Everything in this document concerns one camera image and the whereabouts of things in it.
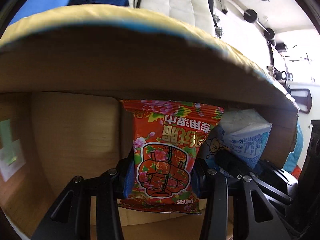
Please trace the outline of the red floral wet-wipe packet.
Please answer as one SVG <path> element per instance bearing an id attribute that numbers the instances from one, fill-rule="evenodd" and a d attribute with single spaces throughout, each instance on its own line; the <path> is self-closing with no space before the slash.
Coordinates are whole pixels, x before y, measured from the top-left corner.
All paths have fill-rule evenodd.
<path id="1" fill-rule="evenodd" d="M 204 103 L 122 100 L 133 114 L 134 181 L 119 205 L 156 213 L 199 214 L 191 171 L 224 109 Z"/>

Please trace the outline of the light blue tissue packet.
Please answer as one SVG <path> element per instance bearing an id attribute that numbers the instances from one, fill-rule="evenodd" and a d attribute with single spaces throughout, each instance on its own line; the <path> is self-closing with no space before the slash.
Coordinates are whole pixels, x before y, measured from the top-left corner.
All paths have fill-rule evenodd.
<path id="1" fill-rule="evenodd" d="M 201 145 L 197 156 L 210 168 L 232 178 L 217 165 L 216 154 L 227 150 L 254 168 L 266 147 L 271 129 L 272 124 L 254 109 L 226 111 Z"/>

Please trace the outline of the dark wooden chair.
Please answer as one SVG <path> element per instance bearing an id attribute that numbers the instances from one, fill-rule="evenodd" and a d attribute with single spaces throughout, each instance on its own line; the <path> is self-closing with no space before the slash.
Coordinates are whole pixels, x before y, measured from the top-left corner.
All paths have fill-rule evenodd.
<path id="1" fill-rule="evenodd" d="M 299 88 L 291 89 L 291 95 L 295 99 L 296 103 L 302 108 L 300 111 L 305 114 L 309 114 L 312 108 L 312 96 L 309 89 Z"/>

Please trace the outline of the teal bean bag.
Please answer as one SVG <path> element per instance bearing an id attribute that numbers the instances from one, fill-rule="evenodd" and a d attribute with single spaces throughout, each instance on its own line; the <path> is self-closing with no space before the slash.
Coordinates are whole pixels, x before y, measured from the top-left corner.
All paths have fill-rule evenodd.
<path id="1" fill-rule="evenodd" d="M 289 153 L 285 161 L 285 164 L 283 166 L 283 169 L 286 172 L 289 172 L 290 174 L 293 174 L 293 171 L 297 166 L 298 160 L 300 158 L 300 155 L 303 149 L 303 142 L 304 142 L 303 133 L 302 133 L 300 124 L 297 123 L 297 137 L 296 137 L 295 148 L 292 152 Z"/>

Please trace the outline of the open cardboard box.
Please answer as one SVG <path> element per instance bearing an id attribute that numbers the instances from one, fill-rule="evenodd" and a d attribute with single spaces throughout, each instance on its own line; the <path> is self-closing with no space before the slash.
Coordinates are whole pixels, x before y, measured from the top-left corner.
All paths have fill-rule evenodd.
<path id="1" fill-rule="evenodd" d="M 1 180 L 1 208 L 30 237 L 73 176 L 92 178 L 131 148 L 121 99 L 255 108 L 272 124 L 262 158 L 282 166 L 297 106 L 239 51 L 195 30 L 69 24 L 1 42 L 1 120 L 25 163 Z"/>

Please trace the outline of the yellow tablecloth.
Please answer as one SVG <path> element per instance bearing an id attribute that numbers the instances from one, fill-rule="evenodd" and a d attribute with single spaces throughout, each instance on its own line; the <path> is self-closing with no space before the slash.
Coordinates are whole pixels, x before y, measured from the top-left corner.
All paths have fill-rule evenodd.
<path id="1" fill-rule="evenodd" d="M 59 7 L 7 27 L 1 91 L 38 90 L 298 109 L 274 78 L 201 29 L 153 11 L 104 4 Z"/>

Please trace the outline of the floor barbell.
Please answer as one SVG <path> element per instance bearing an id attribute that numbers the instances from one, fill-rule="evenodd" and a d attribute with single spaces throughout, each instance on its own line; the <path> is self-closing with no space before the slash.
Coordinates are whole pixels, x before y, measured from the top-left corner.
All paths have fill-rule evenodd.
<path id="1" fill-rule="evenodd" d="M 259 25 L 259 27 L 261 27 L 264 31 L 264 37 L 267 40 L 273 40 L 274 36 L 275 36 L 275 32 L 273 29 L 271 28 L 267 28 L 265 27 L 259 20 L 258 20 L 258 15 L 257 12 L 253 9 L 247 9 L 244 11 L 243 13 L 243 18 L 246 22 L 248 23 L 256 23 L 257 25 Z"/>

